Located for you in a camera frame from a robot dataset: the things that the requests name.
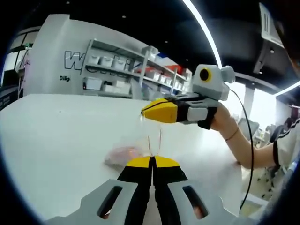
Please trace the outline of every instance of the bracelet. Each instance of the bracelet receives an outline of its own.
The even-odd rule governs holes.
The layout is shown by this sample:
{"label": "bracelet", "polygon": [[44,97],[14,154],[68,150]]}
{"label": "bracelet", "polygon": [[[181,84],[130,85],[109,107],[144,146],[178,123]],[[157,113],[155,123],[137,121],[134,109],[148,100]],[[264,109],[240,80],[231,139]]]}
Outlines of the bracelet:
{"label": "bracelet", "polygon": [[231,137],[225,139],[225,141],[229,141],[230,139],[232,139],[233,136],[235,136],[235,134],[238,132],[238,130],[239,130],[239,126],[238,126],[238,128],[236,129],[236,131],[233,133],[233,135],[231,135]]}

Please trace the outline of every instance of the led light strip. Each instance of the led light strip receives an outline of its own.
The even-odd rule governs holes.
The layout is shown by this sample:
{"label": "led light strip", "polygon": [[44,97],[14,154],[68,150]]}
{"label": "led light strip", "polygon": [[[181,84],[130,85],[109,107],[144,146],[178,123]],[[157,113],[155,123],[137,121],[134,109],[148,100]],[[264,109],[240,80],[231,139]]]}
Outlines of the led light strip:
{"label": "led light strip", "polygon": [[286,88],[286,89],[284,89],[284,90],[282,90],[282,91],[274,94],[274,96],[277,97],[279,95],[282,95],[282,94],[284,94],[284,93],[286,93],[286,92],[288,92],[288,91],[290,91],[290,90],[292,90],[292,89],[294,89],[294,88],[296,88],[298,86],[300,86],[300,81],[298,81],[297,83],[293,84],[291,87],[288,87],[288,88]]}
{"label": "led light strip", "polygon": [[188,9],[191,11],[191,13],[194,15],[194,17],[196,18],[196,20],[200,24],[202,30],[205,33],[206,38],[208,39],[208,42],[210,43],[212,51],[214,52],[214,55],[215,55],[215,58],[216,58],[216,61],[217,61],[217,66],[219,68],[222,68],[222,63],[221,63],[221,59],[220,59],[216,44],[215,44],[214,40],[212,39],[210,31],[208,30],[208,27],[206,26],[204,20],[202,19],[202,16],[200,15],[200,13],[198,12],[196,7],[193,5],[193,3],[190,0],[182,0],[182,1],[184,2],[184,4],[186,4]]}

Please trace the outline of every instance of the ceiling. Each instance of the ceiling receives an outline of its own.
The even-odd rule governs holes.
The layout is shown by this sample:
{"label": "ceiling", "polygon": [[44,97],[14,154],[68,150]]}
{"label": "ceiling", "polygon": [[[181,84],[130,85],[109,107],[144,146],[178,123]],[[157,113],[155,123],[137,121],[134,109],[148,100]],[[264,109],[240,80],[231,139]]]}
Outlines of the ceiling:
{"label": "ceiling", "polygon": [[[253,72],[266,45],[261,38],[258,1],[192,2],[210,29],[223,65],[231,65],[236,72],[266,81],[280,89],[299,80],[285,49],[270,42],[263,52],[262,74]],[[173,61],[192,71],[198,64],[216,64],[204,32],[181,0],[46,1],[31,11],[24,27],[42,25],[49,14],[55,13],[70,14],[71,19],[100,24],[128,34],[155,46]],[[238,79],[249,85],[248,80]],[[256,82],[254,86],[270,93],[276,92]],[[300,99],[299,88],[291,93]]]}

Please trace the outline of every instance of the white shirt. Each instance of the white shirt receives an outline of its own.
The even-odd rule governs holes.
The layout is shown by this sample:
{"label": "white shirt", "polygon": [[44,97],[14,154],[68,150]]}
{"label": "white shirt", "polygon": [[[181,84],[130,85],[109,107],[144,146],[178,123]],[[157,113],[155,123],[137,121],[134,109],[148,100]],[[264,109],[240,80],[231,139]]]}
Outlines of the white shirt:
{"label": "white shirt", "polygon": [[300,118],[291,126],[290,130],[279,135],[274,142],[274,161],[277,165],[289,166],[298,161],[300,153]]}

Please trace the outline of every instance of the table surface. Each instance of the table surface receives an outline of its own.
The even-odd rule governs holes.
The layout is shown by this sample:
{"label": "table surface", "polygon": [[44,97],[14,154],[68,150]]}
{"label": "table surface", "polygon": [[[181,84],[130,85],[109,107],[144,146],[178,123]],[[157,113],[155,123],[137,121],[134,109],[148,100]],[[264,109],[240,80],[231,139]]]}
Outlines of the table surface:
{"label": "table surface", "polygon": [[[149,135],[156,154],[160,128],[159,155],[178,161],[190,180],[200,181],[222,198],[227,210],[239,214],[241,168],[221,135],[197,125],[150,122],[145,126],[139,115],[147,104],[111,97],[35,94],[0,112],[4,161],[17,190],[38,217],[66,216],[79,208],[85,195],[116,179],[119,172],[103,163],[114,147]],[[152,189],[145,224],[160,223],[155,207]]]}

